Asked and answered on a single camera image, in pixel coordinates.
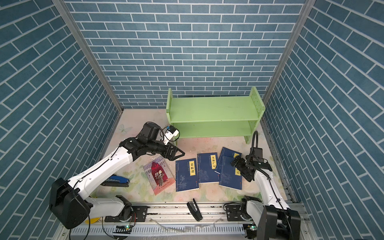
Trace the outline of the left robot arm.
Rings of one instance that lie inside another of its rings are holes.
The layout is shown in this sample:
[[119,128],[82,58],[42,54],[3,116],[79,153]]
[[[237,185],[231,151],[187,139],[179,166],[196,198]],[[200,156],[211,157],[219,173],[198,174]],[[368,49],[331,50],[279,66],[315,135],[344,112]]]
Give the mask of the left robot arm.
[[91,198],[91,193],[118,170],[144,155],[159,154],[174,161],[185,155],[173,145],[180,132],[174,126],[162,129],[146,122],[136,137],[120,142],[119,146],[92,167],[68,180],[58,178],[52,183],[49,210],[66,229],[73,229],[87,219],[116,217],[120,222],[132,219],[132,204],[123,196]]

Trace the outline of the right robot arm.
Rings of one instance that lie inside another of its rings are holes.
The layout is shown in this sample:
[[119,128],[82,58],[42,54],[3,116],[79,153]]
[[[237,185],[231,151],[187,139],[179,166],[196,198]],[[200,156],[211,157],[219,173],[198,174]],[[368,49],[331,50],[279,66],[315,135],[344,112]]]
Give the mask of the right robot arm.
[[283,199],[274,180],[274,173],[263,150],[258,147],[258,132],[254,132],[250,153],[241,156],[222,156],[220,185],[233,187],[246,180],[256,182],[261,198],[244,196],[240,203],[223,205],[229,222],[245,221],[247,239],[298,240],[301,232],[300,214]]

